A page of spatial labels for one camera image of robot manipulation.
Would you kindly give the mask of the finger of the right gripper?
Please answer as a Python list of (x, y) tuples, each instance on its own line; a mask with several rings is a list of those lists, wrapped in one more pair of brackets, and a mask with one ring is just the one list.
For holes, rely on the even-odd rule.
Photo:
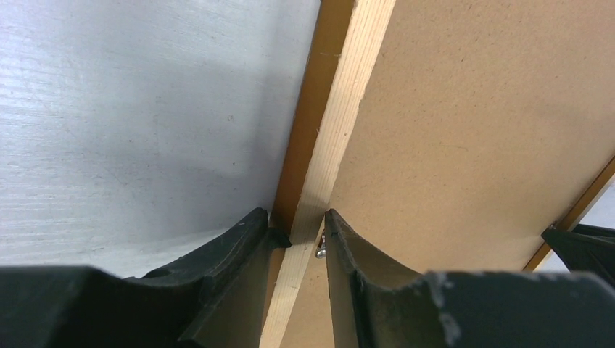
[(614, 286), (614, 229), (579, 224), (571, 231), (548, 228), (544, 242), (570, 271), (596, 274)]

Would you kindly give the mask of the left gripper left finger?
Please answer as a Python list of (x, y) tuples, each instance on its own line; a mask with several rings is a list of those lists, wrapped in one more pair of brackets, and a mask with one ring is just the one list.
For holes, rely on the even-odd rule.
[(3, 267), (3, 347), (257, 347), (271, 254), (285, 233), (254, 209), (141, 278), (85, 265)]

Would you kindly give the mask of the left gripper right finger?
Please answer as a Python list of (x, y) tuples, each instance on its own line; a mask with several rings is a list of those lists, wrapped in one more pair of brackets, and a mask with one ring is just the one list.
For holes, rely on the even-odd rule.
[(336, 347), (612, 347), (614, 289), (591, 273), (405, 267), (324, 218)]

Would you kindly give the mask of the wooden picture frame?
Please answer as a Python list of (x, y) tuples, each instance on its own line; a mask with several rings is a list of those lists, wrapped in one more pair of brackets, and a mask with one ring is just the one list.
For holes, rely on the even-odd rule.
[(612, 1), (323, 1), (260, 346), (333, 346), (329, 208), (417, 271), (536, 270), (613, 190)]

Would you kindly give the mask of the brown backing board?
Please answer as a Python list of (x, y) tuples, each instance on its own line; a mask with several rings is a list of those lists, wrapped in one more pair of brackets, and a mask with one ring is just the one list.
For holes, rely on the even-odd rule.
[(612, 347), (614, 291), (537, 272), (614, 176), (612, 1), (324, 1), (262, 347)]

